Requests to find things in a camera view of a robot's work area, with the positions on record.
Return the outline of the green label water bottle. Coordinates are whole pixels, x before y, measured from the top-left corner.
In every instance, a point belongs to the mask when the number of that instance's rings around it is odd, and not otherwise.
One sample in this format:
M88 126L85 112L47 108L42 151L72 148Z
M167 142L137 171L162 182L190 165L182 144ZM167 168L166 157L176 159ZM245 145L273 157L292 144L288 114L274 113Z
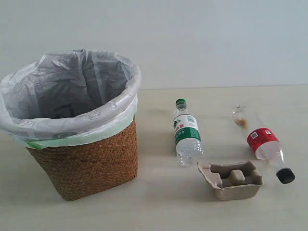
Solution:
M185 99L175 102L173 129L175 149L182 167L190 167L204 157L204 148L196 118L189 113Z

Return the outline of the grey pulp cardboard tray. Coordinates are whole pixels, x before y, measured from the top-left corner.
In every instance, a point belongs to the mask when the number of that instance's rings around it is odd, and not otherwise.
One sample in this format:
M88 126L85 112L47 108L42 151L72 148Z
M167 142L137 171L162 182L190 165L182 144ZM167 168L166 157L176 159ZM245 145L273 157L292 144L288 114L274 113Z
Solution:
M263 186L262 176L251 161L224 165L199 162L197 167L219 201L252 198Z

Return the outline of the red label clear bottle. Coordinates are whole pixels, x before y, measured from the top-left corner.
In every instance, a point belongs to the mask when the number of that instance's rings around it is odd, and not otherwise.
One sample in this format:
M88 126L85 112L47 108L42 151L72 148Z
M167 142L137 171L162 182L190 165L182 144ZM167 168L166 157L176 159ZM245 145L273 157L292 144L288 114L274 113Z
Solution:
M232 110L231 117L256 159L268 161L282 184L294 181L295 175L285 163L281 142L260 120L254 108L239 104Z

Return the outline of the white plastic bin liner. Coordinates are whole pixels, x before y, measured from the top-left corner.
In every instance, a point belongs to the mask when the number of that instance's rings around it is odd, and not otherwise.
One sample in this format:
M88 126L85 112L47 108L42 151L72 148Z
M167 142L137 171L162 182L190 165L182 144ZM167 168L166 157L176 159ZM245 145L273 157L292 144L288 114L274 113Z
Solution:
M0 128L25 147L76 146L110 138L137 111L139 67L118 53L45 53L0 83Z

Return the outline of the woven wicker waste basket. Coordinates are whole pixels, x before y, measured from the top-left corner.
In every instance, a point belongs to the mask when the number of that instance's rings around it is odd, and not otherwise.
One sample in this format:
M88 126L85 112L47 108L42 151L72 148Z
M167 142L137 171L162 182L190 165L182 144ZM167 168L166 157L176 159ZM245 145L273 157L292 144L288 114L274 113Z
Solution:
M28 151L67 201L109 190L137 176L135 121L120 133L94 143Z

